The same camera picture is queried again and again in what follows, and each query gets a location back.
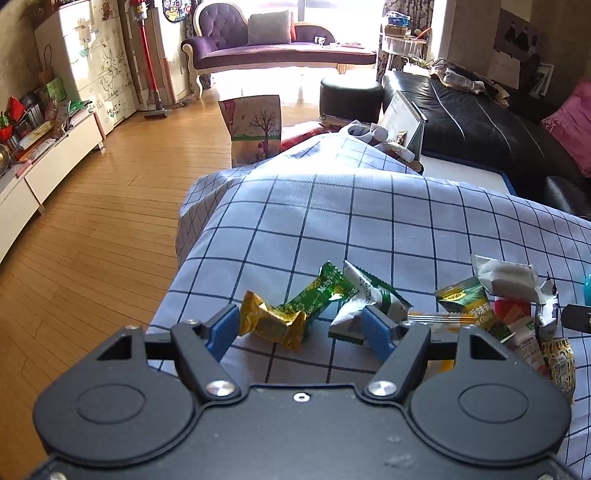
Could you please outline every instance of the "candy wrapper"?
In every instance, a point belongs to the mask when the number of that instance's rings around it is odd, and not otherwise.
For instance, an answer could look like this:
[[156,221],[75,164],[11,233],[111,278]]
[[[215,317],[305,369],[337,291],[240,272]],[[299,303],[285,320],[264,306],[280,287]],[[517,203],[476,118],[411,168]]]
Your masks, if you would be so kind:
[[306,328],[306,314],[287,314],[267,305],[256,293],[247,291],[240,307],[240,336],[249,332],[280,343],[295,351],[300,349]]
[[488,330],[501,342],[512,335],[507,325],[495,315],[486,292],[476,277],[437,290],[435,298],[448,312],[474,315],[476,325]]
[[472,265],[476,278],[491,295],[540,303],[538,275],[532,265],[504,262],[480,255],[472,256]]
[[240,336],[249,332],[295,351],[307,336],[312,321],[333,301],[348,301],[356,288],[330,262],[304,291],[278,307],[247,291],[240,308]]
[[517,347],[516,350],[514,350],[515,353],[539,374],[546,375],[546,364],[542,357],[538,341],[535,338],[534,318],[531,316],[523,317],[512,323],[509,328],[515,333],[515,337],[512,339]]
[[390,285],[345,261],[343,273],[358,290],[337,313],[329,327],[329,337],[363,344],[361,311],[367,305],[376,307],[395,322],[406,319],[412,307]]
[[554,282],[549,278],[540,287],[541,304],[535,308],[535,320],[537,322],[540,341],[546,342],[554,338],[558,326],[558,291]]
[[542,342],[542,355],[550,370],[550,379],[564,393],[569,402],[573,402],[575,379],[574,354],[566,338],[555,338]]

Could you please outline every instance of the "pink cushion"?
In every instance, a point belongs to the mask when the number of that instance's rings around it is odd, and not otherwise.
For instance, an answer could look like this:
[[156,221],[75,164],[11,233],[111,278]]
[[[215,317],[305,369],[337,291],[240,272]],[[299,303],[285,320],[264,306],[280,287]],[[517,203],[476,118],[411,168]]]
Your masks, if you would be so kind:
[[591,79],[579,80],[574,92],[542,125],[591,177]]

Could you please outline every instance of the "wall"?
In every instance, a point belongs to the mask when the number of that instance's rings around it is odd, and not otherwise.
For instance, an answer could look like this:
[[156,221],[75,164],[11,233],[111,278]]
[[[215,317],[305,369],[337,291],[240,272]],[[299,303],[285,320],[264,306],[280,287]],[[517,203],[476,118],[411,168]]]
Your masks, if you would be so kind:
[[502,0],[501,8],[530,21],[532,0]]
[[431,41],[427,52],[428,59],[447,58],[455,14],[456,0],[434,1],[433,17],[431,19]]
[[189,94],[187,54],[181,50],[181,42],[184,40],[184,22],[169,22],[162,13],[162,9],[159,8],[158,11],[160,12],[158,17],[164,47],[165,60],[163,61],[168,61],[174,94],[181,99]]
[[500,11],[501,0],[457,0],[447,59],[486,75]]
[[38,86],[27,59],[39,65],[33,28],[24,16],[26,0],[11,0],[0,10],[0,110],[6,109],[11,95],[19,98]]
[[556,66],[546,99],[561,105],[585,73],[591,74],[589,57],[589,0],[534,0],[531,23],[543,35],[542,62]]

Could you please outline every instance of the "blue grid pattern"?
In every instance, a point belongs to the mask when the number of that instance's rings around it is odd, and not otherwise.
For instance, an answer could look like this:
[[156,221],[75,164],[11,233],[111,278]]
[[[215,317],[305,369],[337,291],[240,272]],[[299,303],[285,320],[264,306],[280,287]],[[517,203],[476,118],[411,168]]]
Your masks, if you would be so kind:
[[[355,139],[322,135],[256,166],[202,177],[181,209],[179,272],[151,331],[208,319],[246,290],[270,304],[294,297],[327,260],[389,281],[413,310],[439,310],[433,292],[473,275],[472,253],[535,265],[562,305],[583,303],[591,223],[473,185],[417,176]],[[256,335],[237,338],[222,365],[250,382],[354,382],[379,368],[371,350],[327,337],[338,305],[299,353]],[[576,358],[573,420],[559,458],[591,478],[591,336],[562,328]],[[153,362],[174,374],[172,362]]]

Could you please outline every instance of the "gray cushion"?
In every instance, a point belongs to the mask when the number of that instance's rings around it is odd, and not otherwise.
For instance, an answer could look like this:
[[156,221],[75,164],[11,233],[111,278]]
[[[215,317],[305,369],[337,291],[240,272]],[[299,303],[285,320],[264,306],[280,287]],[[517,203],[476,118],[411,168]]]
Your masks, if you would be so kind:
[[249,45],[278,45],[291,42],[290,11],[253,14],[248,20]]

